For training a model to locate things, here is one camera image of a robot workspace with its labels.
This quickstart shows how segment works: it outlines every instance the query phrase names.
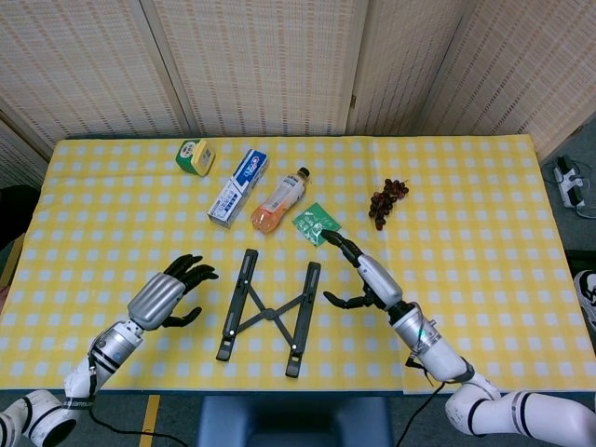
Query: robotic hand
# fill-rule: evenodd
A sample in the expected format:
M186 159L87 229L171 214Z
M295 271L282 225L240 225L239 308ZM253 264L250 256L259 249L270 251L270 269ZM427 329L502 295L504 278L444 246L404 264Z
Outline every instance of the robotic hand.
M0 413L0 447L14 447L26 436L37 447L53 447L76 426L81 411L90 410L95 394L142 343L144 331L163 326L183 327L201 312L193 309L185 317L173 317L174 307L205 279L216 279L210 265L197 265L201 256L186 254L163 273L157 273L129 303L129 319L118 321L100 333L81 362L64 380L66 400L60 402L48 391L37 390Z
M339 233L323 230L321 235L342 250L364 281L364 296L344 301L325 291L325 297L343 309L375 305L385 310L389 324L411 350L407 366L421 368L437 381L461 384L445 404L455 428L474 436L519 433L566 447L596 446L596 414L591 410L573 400L525 391L501 397L441 337L418 304L402 300L400 286L379 263Z

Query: green small box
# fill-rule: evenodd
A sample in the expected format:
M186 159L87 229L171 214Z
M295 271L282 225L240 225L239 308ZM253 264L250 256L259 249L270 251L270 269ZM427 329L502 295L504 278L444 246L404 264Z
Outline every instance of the green small box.
M342 227L318 203L308 207L292 223L315 247L325 242L325 239L320 235L321 231L337 231Z

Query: dark grapes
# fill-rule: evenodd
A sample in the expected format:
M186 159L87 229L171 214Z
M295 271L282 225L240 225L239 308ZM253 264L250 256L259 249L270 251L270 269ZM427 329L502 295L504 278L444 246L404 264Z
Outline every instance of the dark grapes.
M393 204L402 200L410 192L406 182L399 180L385 179L383 192L375 192L371 197L369 217L374 218L374 227L381 231L386 224L385 217L393 210Z

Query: black cable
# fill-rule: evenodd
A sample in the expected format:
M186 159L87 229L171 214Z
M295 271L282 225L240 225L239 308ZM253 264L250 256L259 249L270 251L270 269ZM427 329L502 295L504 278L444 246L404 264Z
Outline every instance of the black cable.
M416 410L413 413L413 415L410 417L410 420L408 421L408 424L406 424L406 427L401 432L400 440L398 440L398 443L395 444L395 447L400 447L401 442L406 437L406 434L408 433L408 430L410 429L410 425L412 424L414 418L418 414L420 414L426 408L426 406L430 403L430 401L432 400L432 398L434 398L435 396L437 396L437 394L440 393L440 391L445 387L445 384L446 384L446 382L442 382L440 384L440 386L437 389L435 389L435 391L430 396L428 396L428 399L425 400L425 403L423 403L422 405L420 405L420 407L418 408L418 410Z
M91 418L91 420L96 423L99 426L105 427L108 430L113 431L114 433L117 433L119 435L146 435L146 436L154 436L156 438L168 438L169 440L174 440L176 442L178 442L179 444L181 444L184 447L188 447L188 444L186 442L184 442L183 440L179 440L178 438L176 438L175 436L172 435L168 435L165 433L157 433L156 431L134 431L134 430L121 430L119 428L116 427L112 427L111 425L109 425L106 422L100 421L95 414L93 414L93 408L89 409L89 417Z

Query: table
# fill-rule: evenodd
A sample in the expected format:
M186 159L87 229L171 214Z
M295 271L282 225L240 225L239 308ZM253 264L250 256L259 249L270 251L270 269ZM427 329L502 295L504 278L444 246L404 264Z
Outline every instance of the table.
M221 278L176 314L200 304L202 315L184 329L146 332L106 388L428 391L421 372L403 368L408 351L383 312L342 311L322 297L356 295L361 282L339 250L314 248L291 224L317 201L496 384L593 389L596 361L530 137L214 138L205 178L176 166L181 142L58 143L1 317L0 387L61 388L144 282L193 252ZM228 231L206 211L249 148L271 164ZM252 210L302 166L312 179L302 201L274 234L253 231ZM385 177L408 179L411 192L377 232L368 202ZM298 379L284 375L288 347L271 322L240 334L229 362L215 359L246 248L260 252L253 285L273 307L302 290L309 261L322 264ZM249 300L245 318L253 311ZM284 318L290 328L295 315Z

